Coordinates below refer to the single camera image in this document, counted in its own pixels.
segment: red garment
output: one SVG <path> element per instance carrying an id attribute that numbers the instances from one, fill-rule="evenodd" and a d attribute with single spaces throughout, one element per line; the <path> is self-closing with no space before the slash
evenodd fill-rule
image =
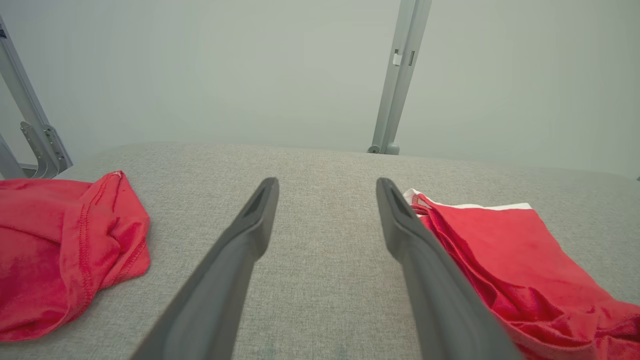
<path id="1" fill-rule="evenodd" d="M 528 204 L 452 207 L 413 189 L 404 197 L 528 359 L 640 359 L 640 306 L 601 289 Z"/>
<path id="2" fill-rule="evenodd" d="M 0 181 L 0 341 L 76 319 L 149 267 L 149 216 L 121 171 L 96 183 Z"/>

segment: metal frame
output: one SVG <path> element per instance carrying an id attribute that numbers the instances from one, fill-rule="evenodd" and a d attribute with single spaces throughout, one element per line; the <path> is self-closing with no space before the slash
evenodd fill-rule
<path id="1" fill-rule="evenodd" d="M 9 88 L 18 109 L 20 109 L 24 121 L 29 127 L 29 131 L 25 131 L 24 123 L 20 124 L 23 134 L 34 150 L 36 158 L 38 158 L 38 164 L 40 164 L 41 158 L 44 158 L 45 154 L 47 155 L 47 167 L 38 169 L 36 173 L 42 173 L 45 177 L 52 177 L 73 165 L 56 129 L 51 126 L 49 119 L 47 119 L 42 109 L 42 105 L 20 62 L 18 52 L 13 46 L 13 42 L 11 41 L 2 17 L 0 17 L 0 74 Z M 38 144 L 40 152 L 35 150 L 34 144 Z M 1 148 L 0 173 L 2 173 L 5 178 L 16 176 L 15 164 L 14 161 L 11 160 L 11 158 L 15 160 L 15 157 L 8 146 L 6 146 L 4 140 L 2 141 Z"/>
<path id="2" fill-rule="evenodd" d="M 394 140 L 430 9 L 431 0 L 400 2 L 378 121 L 368 152 L 393 155 L 400 153 L 400 146 Z"/>

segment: white panel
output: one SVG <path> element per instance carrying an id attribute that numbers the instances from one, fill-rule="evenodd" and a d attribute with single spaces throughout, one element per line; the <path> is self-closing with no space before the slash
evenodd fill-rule
<path id="1" fill-rule="evenodd" d="M 401 154 L 637 178 L 638 18 L 638 1 L 433 1 Z"/>
<path id="2" fill-rule="evenodd" d="M 20 109 L 0 76 L 0 134 L 19 163 L 36 165 L 36 156 L 20 131 L 21 121 Z"/>
<path id="3" fill-rule="evenodd" d="M 158 140 L 366 151 L 399 0 L 0 3 L 74 161 Z"/>

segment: crumpled red fabric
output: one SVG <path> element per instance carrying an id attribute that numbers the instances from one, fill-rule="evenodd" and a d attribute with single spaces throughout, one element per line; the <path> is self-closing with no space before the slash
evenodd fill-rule
<path id="1" fill-rule="evenodd" d="M 413 189 L 404 197 L 528 359 L 640 359 L 640 306 L 599 287 L 528 204 L 447 206 Z"/>
<path id="2" fill-rule="evenodd" d="M 149 216 L 121 171 L 0 181 L 0 341 L 39 338 L 149 267 Z"/>

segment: gray cushion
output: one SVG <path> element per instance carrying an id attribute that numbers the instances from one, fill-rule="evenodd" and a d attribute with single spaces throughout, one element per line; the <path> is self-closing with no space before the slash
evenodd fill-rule
<path id="1" fill-rule="evenodd" d="M 253 271 L 236 359 L 415 359 L 400 266 L 387 252 L 375 182 L 438 202 L 528 202 L 566 253 L 619 300 L 640 304 L 640 182 L 482 163 L 240 145 L 129 145 L 61 179 L 123 170 L 151 217 L 151 267 L 98 293 L 42 339 L 0 345 L 2 359 L 127 359 L 254 188 L 280 180 L 271 243 Z"/>

